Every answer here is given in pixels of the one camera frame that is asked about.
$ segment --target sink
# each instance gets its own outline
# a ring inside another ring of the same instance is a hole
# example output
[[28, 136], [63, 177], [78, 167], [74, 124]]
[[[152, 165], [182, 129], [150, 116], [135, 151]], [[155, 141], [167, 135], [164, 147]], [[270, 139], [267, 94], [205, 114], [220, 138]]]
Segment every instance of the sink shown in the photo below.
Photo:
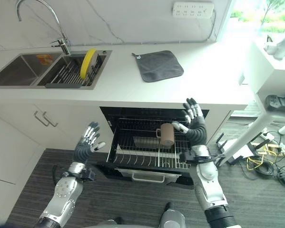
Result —
[[51, 67], [61, 53], [22, 54], [0, 71], [0, 86], [29, 86]]
[[111, 52], [96, 51], [85, 80], [79, 75], [86, 51], [22, 54], [0, 71], [0, 88], [93, 89]]

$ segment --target brown mug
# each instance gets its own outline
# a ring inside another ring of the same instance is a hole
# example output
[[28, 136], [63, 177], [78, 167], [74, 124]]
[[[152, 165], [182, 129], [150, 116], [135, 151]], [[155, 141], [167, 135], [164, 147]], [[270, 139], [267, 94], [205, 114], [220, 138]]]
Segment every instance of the brown mug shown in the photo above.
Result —
[[174, 144], [174, 127], [170, 123], [164, 123], [160, 128], [156, 129], [156, 137], [160, 139], [160, 144], [164, 146], [171, 146]]

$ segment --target dish rack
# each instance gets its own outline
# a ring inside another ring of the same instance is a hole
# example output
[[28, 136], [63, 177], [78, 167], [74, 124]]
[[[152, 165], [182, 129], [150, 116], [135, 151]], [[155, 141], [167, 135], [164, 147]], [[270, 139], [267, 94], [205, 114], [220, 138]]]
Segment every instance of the dish rack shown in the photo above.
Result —
[[80, 69], [84, 57], [77, 57], [71, 59], [67, 64], [64, 64], [55, 76], [48, 81], [48, 84], [81, 84], [81, 86], [91, 86], [96, 77], [100, 67], [102, 66], [102, 59], [98, 55], [94, 66], [91, 67], [86, 78], [82, 80], [80, 77]]
[[189, 141], [174, 131], [174, 144], [170, 147], [160, 144], [156, 129], [167, 120], [119, 118], [107, 162], [114, 164], [188, 169], [189, 164], [179, 161], [179, 153], [189, 150]]

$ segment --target white cabinet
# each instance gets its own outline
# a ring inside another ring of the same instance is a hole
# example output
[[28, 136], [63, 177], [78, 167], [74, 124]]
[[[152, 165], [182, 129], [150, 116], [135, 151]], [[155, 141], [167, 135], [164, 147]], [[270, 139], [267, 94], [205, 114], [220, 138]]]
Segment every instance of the white cabinet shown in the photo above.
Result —
[[98, 122], [100, 137], [97, 142], [105, 141], [107, 145], [100, 152], [108, 152], [113, 140], [113, 132], [109, 127], [100, 107], [90, 105], [67, 105], [67, 104], [36, 104], [46, 116], [58, 123], [57, 128], [68, 135], [74, 149], [81, 135], [90, 122]]
[[0, 225], [6, 222], [14, 206], [15, 202], [10, 200], [10, 194], [12, 194], [14, 189], [14, 184], [0, 181]]
[[46, 148], [74, 149], [74, 141], [43, 117], [34, 104], [0, 104], [0, 118]]
[[98, 122], [108, 152], [113, 132], [101, 109], [90, 105], [0, 103], [0, 118], [45, 148], [74, 150], [90, 122]]
[[16, 183], [38, 146], [0, 119], [0, 180]]

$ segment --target faucet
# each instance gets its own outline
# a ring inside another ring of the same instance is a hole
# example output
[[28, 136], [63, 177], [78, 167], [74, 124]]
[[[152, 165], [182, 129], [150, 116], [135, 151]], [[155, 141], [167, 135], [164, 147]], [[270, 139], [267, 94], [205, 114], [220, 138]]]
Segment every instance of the faucet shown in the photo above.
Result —
[[[19, 21], [22, 21], [22, 18], [20, 17], [19, 9], [20, 9], [20, 5], [23, 1], [25, 1], [25, 0], [18, 0], [16, 5], [15, 5], [15, 10], [16, 10]], [[70, 42], [69, 42], [69, 40], [65, 34], [64, 29], [62, 28], [62, 26], [60, 24], [60, 21], [57, 17], [56, 12], [53, 10], [53, 8], [46, 1], [44, 1], [44, 0], [36, 0], [36, 1], [42, 3], [43, 5], [45, 5], [50, 10], [51, 14], [53, 15], [53, 17], [54, 17], [54, 19], [55, 19], [55, 21], [56, 21], [56, 23], [60, 29], [61, 34], [62, 34], [62, 38], [59, 38], [59, 39], [53, 41], [53, 42], [58, 42], [59, 45], [52, 46], [52, 47], [61, 47], [63, 52], [66, 55], [70, 55], [70, 48], [69, 48]]]

